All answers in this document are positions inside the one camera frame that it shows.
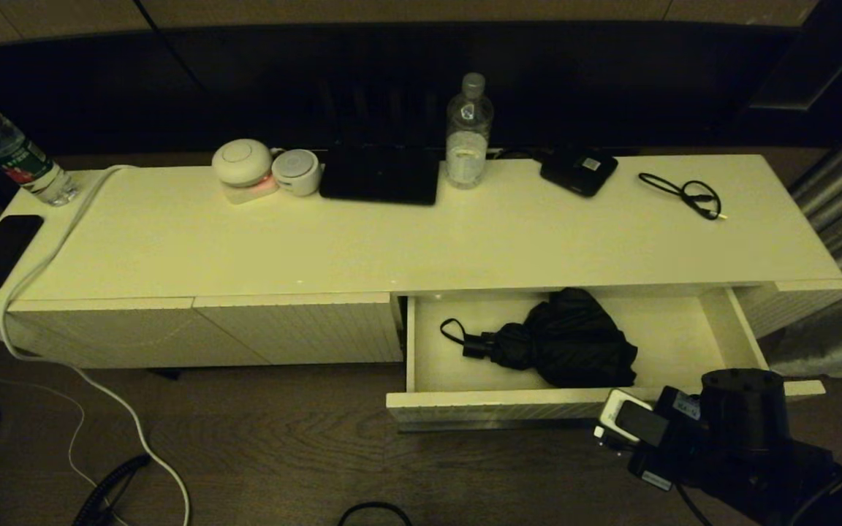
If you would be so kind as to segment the white ribbed drawer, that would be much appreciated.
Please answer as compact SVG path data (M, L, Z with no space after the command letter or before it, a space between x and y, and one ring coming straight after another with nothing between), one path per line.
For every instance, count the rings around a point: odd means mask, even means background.
M637 346L628 392L655 402L665 386L698 393L702 376L728 367L767 369L734 290L729 287L591 287L627 340ZM387 408L401 432L488 429L536 420L595 419L610 390L558 389L533 370L518 372L464 357L441 333L457 319L474 334L522 321L545 291L485 291L411 297L404 393Z

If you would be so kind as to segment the black umbrella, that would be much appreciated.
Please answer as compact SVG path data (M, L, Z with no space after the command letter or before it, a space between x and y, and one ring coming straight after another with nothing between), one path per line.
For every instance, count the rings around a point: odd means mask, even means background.
M525 321L497 332L467 333L457 319L440 325L464 357L488 359L512 370L535 370L564 389L634 386L638 347L630 343L602 304L584 289L562 289L534 306Z

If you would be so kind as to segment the white dome device pink base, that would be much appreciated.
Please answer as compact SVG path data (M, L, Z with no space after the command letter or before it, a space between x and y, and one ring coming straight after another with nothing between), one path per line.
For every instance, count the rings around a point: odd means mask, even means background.
M277 193L273 160L272 150L261 141L239 139L222 145L210 165L225 199L232 205L244 205Z

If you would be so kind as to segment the small black box white label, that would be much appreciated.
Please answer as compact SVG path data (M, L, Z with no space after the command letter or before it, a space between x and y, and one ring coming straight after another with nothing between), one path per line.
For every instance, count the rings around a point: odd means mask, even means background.
M549 153L541 162L542 179L579 196L596 196L615 173L614 156L587 148L562 148Z

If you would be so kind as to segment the white low cabinet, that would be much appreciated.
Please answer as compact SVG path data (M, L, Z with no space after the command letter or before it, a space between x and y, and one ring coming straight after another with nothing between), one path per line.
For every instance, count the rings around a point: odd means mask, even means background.
M757 154L621 159L591 199L545 182L534 161L501 160L475 189L440 182L430 207L287 192L232 205L210 167L101 177L77 172L83 193L64 207L27 194L11 201L9 216L45 222L0 290L0 309L56 247L10 306L729 287L761 337L842 299L838 264Z

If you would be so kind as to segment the white ribbed cabinet door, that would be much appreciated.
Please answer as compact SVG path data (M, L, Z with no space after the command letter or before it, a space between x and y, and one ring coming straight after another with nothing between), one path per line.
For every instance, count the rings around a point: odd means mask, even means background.
M193 303L190 297L21 300L9 306L4 320L17 348L84 369L268 363Z
M387 292L198 297L193 307L268 364L404 360Z

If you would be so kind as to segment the water bottle with green label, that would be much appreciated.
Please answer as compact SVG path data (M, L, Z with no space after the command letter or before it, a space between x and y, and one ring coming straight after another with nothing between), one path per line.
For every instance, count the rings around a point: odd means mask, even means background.
M67 171L2 113L0 171L21 189L50 206L67 205L79 193Z

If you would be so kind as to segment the black flat router box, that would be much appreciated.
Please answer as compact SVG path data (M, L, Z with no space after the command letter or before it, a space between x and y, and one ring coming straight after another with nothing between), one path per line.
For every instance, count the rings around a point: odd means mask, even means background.
M437 153L424 148L337 146L325 154L325 199L432 206L440 177Z

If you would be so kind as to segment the small white round speaker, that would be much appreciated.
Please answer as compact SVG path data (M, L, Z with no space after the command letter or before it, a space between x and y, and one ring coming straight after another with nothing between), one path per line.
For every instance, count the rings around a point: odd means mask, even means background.
M310 150L287 150L273 160L272 174L285 192L295 197L307 197L319 190L323 164Z

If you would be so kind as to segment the clear water bottle grey cap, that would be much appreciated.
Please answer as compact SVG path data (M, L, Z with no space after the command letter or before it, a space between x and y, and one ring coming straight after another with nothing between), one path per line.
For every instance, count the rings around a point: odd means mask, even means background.
M484 75L469 72L463 77L460 92L447 106L447 180L457 188L477 187L485 175L495 114L485 87Z

